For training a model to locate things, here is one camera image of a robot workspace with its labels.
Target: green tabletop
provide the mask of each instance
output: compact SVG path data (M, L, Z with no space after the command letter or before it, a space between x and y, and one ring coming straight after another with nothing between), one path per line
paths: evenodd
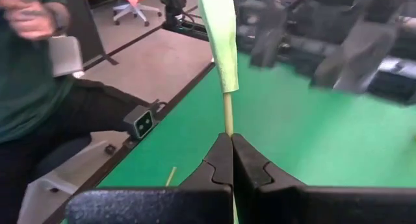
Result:
M309 185L416 186L416 109L309 89L290 67L249 68L239 54L235 132ZM212 70L99 185L178 185L224 130Z

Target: green foam piece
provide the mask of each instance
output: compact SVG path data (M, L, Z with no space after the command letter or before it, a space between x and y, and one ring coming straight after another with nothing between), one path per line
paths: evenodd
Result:
M198 0L211 51L220 74L222 91L239 89L237 75L236 16L233 0Z

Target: concrete floor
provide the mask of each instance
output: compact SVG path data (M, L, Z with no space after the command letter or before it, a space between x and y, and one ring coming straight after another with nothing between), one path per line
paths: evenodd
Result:
M187 1L186 9L196 6L197 0ZM159 0L144 0L142 4L163 10ZM132 15L123 17L120 19L121 24L115 26L111 5L94 9L93 15L107 53L158 27L164 20L154 12L145 12L150 22L149 27L145 27L140 18ZM211 57L207 42L158 30L114 55L113 58L120 63L117 66L112 66L107 61L101 62L89 69L82 78L104 82L149 102L155 99L169 101L208 65ZM117 147L126 138L126 133L93 133L94 142L106 140ZM70 160L57 171L66 181L81 185L108 159L109 156L102 153L92 156L85 164ZM49 191L39 191L38 196L42 206L35 207L19 223L42 223L68 198L63 192Z

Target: person's hand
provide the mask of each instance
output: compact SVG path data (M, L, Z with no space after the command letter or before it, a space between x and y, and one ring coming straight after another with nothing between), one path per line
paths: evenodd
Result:
M53 15L38 0L0 0L5 18L22 38L42 40L55 33Z

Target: person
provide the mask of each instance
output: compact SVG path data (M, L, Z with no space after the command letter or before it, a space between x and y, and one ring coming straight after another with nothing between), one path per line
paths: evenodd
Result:
M34 166L60 142L126 131L146 103L100 82L54 78L47 39L70 22L65 0L0 0L0 223L16 223Z

